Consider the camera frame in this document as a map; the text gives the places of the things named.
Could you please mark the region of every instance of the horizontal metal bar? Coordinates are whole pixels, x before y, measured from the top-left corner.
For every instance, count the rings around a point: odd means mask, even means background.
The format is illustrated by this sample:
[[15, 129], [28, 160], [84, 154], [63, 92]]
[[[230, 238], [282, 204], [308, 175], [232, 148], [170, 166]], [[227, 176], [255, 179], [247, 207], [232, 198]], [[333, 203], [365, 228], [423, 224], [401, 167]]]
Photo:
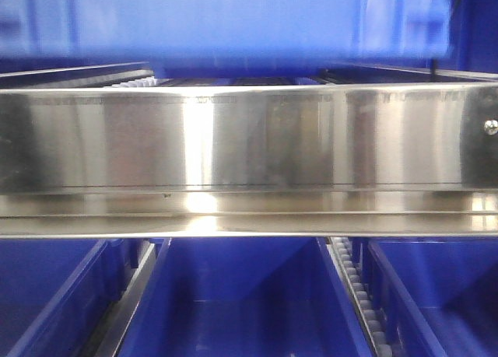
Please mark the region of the horizontal metal bar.
[[498, 187], [498, 84], [0, 91], [0, 193]]
[[497, 112], [494, 82], [0, 90], [0, 236], [494, 235]]
[[93, 65], [0, 74], [0, 89], [103, 87], [153, 75], [147, 63]]
[[498, 80], [498, 75], [493, 73], [361, 64], [336, 65], [324, 70], [321, 77], [335, 83], [492, 82]]
[[0, 197], [0, 217], [171, 215], [489, 215], [498, 191], [231, 191]]
[[172, 215], [0, 218], [0, 238], [175, 236], [498, 236], [498, 216]]

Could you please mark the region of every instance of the blue storage tote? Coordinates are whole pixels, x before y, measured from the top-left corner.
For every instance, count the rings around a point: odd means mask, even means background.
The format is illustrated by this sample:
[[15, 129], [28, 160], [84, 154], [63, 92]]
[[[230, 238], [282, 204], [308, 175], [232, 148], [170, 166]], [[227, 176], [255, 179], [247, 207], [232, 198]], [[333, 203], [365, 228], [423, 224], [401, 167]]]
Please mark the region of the blue storage tote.
[[498, 240], [371, 240], [363, 258], [396, 356], [498, 355]]
[[120, 357], [372, 356], [322, 239], [165, 242]]
[[70, 357], [119, 295], [123, 242], [0, 242], [0, 355]]
[[302, 75], [337, 58], [444, 56], [450, 12], [449, 0], [0, 0], [0, 58]]

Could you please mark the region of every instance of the metal rail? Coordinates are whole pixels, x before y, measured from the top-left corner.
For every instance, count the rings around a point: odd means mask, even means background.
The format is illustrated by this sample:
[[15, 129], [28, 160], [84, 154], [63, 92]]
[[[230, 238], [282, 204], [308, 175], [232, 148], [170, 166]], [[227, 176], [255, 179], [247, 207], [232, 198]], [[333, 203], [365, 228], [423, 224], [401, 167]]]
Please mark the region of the metal rail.
[[0, 237], [498, 235], [476, 79], [0, 90]]

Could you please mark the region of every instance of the metal frame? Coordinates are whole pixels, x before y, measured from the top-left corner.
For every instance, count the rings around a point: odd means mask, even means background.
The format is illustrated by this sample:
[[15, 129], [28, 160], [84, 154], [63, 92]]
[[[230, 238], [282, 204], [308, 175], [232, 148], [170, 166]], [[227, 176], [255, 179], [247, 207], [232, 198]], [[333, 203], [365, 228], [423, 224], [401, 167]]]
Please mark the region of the metal frame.
[[498, 82], [463, 79], [0, 90], [0, 238], [498, 235]]

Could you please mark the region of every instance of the screw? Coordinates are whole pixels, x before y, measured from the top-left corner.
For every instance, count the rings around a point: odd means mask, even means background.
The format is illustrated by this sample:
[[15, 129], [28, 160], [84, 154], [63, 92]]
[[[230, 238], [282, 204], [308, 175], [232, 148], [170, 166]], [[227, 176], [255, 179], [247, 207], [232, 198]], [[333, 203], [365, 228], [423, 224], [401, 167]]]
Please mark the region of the screw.
[[484, 122], [484, 131], [487, 135], [495, 135], [496, 133], [498, 133], [498, 121], [486, 120]]

